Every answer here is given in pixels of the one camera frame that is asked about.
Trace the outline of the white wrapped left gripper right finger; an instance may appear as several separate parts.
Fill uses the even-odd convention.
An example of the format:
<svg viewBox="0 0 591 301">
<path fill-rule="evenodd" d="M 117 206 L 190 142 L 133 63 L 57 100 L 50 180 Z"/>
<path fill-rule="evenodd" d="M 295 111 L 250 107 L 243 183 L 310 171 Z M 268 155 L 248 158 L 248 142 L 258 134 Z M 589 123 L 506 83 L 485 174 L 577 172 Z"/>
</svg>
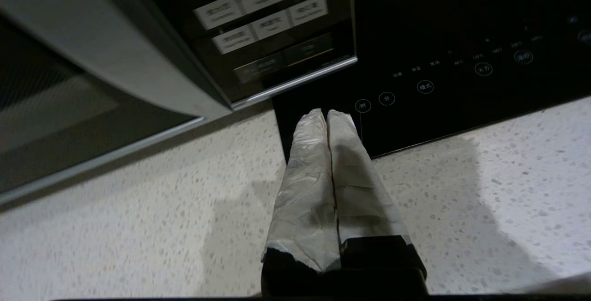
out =
<svg viewBox="0 0 591 301">
<path fill-rule="evenodd" d="M 426 295 L 426 268 L 350 114 L 329 110 L 340 274 L 356 295 Z"/>
</svg>

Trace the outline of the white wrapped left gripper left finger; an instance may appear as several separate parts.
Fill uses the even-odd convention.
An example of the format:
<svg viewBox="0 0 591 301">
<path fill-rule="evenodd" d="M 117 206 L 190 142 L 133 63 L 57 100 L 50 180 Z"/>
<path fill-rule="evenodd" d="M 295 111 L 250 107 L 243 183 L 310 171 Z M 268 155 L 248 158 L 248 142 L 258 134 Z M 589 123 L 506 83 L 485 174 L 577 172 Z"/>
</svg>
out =
<svg viewBox="0 0 591 301">
<path fill-rule="evenodd" d="M 336 200 L 327 124 L 304 114 L 293 134 L 262 256 L 263 295 L 319 295 L 340 268 Z"/>
</svg>

